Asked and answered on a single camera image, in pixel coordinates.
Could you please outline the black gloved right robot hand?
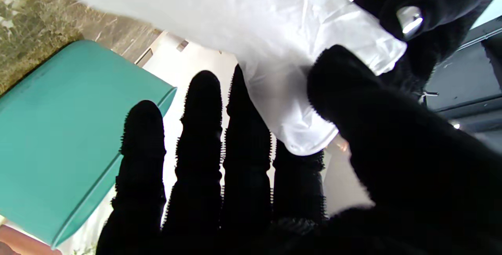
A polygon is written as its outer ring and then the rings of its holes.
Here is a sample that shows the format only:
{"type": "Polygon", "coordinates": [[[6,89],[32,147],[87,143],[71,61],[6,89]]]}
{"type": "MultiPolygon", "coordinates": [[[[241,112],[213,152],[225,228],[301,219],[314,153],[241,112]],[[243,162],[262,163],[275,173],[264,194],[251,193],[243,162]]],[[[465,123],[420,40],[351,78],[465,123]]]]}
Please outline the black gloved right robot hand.
{"type": "Polygon", "coordinates": [[[271,133],[235,67],[221,160],[220,82],[191,80],[166,201],[163,117],[150,100],[124,121],[116,196],[98,255],[500,255],[501,155],[386,87],[345,47],[307,76],[314,110],[348,142],[372,207],[327,218],[323,151],[271,155],[271,133]]]}

